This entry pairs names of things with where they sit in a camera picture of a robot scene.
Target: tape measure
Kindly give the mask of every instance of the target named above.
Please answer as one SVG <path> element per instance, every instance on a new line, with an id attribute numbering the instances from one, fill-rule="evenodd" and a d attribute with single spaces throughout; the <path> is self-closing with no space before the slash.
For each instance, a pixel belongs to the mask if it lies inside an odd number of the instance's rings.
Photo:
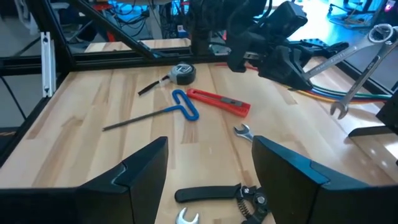
<path id="1" fill-rule="evenodd" d="M 181 62 L 176 66 L 173 66 L 171 71 L 163 77 L 161 80 L 151 83 L 144 89 L 138 92 L 138 95 L 142 95 L 148 92 L 150 89 L 155 87 L 157 84 L 164 82 L 165 80 L 170 80 L 172 83 L 177 85 L 189 85 L 195 81 L 197 75 L 197 70 L 193 65 L 185 62 Z"/>

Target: blue t-handle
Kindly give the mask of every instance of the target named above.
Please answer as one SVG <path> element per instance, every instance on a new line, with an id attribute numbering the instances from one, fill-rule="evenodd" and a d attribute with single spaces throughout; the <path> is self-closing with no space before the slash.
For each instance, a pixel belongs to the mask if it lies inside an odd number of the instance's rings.
<path id="1" fill-rule="evenodd" d="M 182 105 L 181 105 L 181 101 L 178 98 L 178 96 L 181 96 L 182 99 L 185 101 L 185 103 L 187 104 L 189 110 L 192 112 L 192 115 L 190 115 L 187 111 L 187 109 L 185 109 Z M 172 96 L 174 98 L 174 101 L 176 102 L 175 106 L 171 106 L 169 108 L 164 109 L 164 112 L 169 112 L 169 111 L 173 111 L 173 110 L 181 110 L 181 112 L 184 114 L 184 117 L 189 120 L 189 121 L 197 121 L 199 119 L 199 112 L 198 110 L 195 108 L 195 106 L 193 105 L 193 103 L 191 102 L 191 100 L 189 99 L 189 97 L 185 94 L 185 92 L 183 90 L 174 90 L 172 92 Z"/>

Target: metal rod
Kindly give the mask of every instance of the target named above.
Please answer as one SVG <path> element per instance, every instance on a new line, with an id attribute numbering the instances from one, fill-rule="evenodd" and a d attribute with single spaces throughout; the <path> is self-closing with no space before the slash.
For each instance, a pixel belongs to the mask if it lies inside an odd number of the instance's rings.
<path id="1" fill-rule="evenodd" d="M 131 124 L 133 122 L 140 121 L 142 119 L 146 119 L 146 118 L 149 118 L 151 116 L 156 116 L 156 115 L 164 113 L 164 112 L 165 112 L 164 110 L 160 110 L 160 111 L 156 111 L 156 112 L 153 112 L 153 113 L 145 114 L 145 115 L 139 116 L 138 118 L 133 118 L 133 119 L 130 119 L 130 120 L 127 120 L 127 121 L 120 122 L 118 124 L 110 125 L 108 127 L 103 128 L 102 131 L 109 131 L 110 129 L 114 129 L 114 128 L 118 128 L 118 127 L 121 127 L 121 126 L 125 126 L 127 124 Z"/>

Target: green wire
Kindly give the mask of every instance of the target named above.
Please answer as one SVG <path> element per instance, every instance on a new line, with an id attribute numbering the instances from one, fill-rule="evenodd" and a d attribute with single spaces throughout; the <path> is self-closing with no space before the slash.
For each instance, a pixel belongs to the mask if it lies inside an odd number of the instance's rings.
<path id="1" fill-rule="evenodd" d="M 336 90 L 330 90 L 324 87 L 320 87 L 317 85 L 313 86 L 315 89 L 318 89 L 319 91 L 325 91 L 329 94 L 334 94 L 334 95 L 339 95 L 339 96 L 344 96 L 347 94 L 347 92 L 343 91 L 336 91 Z M 391 98 L 391 95 L 382 95 L 382 94 L 366 94 L 366 93 L 357 93 L 355 94 L 355 97 L 361 97 L 361 98 L 374 98 L 374 99 L 389 99 Z"/>

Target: red utility knife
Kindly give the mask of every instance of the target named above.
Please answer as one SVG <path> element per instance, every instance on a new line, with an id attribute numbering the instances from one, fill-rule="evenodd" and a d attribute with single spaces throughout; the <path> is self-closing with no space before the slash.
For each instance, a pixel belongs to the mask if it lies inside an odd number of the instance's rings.
<path id="1" fill-rule="evenodd" d="M 194 88 L 187 90 L 187 96 L 209 105 L 217 106 L 243 118 L 248 115 L 250 110 L 250 104 L 248 103 Z"/>

